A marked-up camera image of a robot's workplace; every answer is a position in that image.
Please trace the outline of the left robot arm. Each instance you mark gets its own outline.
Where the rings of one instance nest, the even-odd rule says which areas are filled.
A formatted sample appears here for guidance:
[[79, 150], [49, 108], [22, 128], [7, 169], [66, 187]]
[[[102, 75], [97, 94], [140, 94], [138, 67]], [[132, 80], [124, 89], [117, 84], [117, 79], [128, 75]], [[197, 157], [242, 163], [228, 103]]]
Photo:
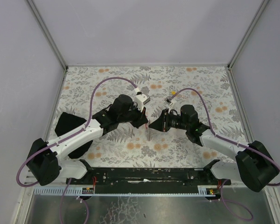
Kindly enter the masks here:
[[81, 179], [87, 173], [87, 164], [80, 157], [93, 140], [117, 129], [120, 123], [130, 123], [135, 128], [148, 123], [145, 104], [149, 101], [150, 97], [141, 92], [134, 98], [121, 94], [107, 108], [95, 113], [90, 122], [62, 113], [55, 128], [58, 137], [48, 142], [35, 140], [28, 154], [35, 157], [27, 167], [41, 186], [58, 177]]

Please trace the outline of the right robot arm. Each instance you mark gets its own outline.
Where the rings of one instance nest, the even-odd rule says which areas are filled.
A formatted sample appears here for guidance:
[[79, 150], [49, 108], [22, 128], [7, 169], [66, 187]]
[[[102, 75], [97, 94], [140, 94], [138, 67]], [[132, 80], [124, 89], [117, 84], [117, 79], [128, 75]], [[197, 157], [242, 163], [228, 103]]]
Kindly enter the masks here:
[[180, 114], [169, 109], [162, 110], [160, 117], [149, 127], [160, 132], [167, 132], [170, 128], [184, 130], [192, 143], [231, 158], [232, 162], [218, 161], [212, 165], [212, 174], [217, 179], [241, 181], [254, 192], [261, 191], [280, 173], [261, 142], [240, 143], [215, 135], [209, 126], [199, 121], [192, 105], [182, 106]]

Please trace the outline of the keyring with red tag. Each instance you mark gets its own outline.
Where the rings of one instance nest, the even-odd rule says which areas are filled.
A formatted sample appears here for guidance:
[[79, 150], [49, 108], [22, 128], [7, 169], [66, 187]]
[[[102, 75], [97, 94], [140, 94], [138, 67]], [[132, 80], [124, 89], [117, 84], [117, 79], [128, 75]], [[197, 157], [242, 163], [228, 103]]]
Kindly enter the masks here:
[[150, 119], [148, 119], [148, 122], [145, 124], [146, 136], [148, 141], [152, 139], [152, 129], [149, 127], [150, 124]]

